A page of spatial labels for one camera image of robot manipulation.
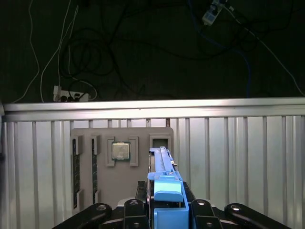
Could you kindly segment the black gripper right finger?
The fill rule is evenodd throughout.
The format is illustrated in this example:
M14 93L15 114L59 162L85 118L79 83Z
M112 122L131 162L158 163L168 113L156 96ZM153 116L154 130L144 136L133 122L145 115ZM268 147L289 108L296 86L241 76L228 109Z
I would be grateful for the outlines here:
M189 205L190 229L289 229L288 226L240 203L223 210L208 200L196 199L186 182L184 190Z

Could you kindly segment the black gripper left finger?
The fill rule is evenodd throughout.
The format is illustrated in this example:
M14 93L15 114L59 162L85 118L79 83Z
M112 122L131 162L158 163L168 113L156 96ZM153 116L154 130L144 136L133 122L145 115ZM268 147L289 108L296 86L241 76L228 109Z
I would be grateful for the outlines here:
M148 228L147 182L139 181L135 198L122 200L112 209L105 203L93 204L55 226L55 229L146 229Z

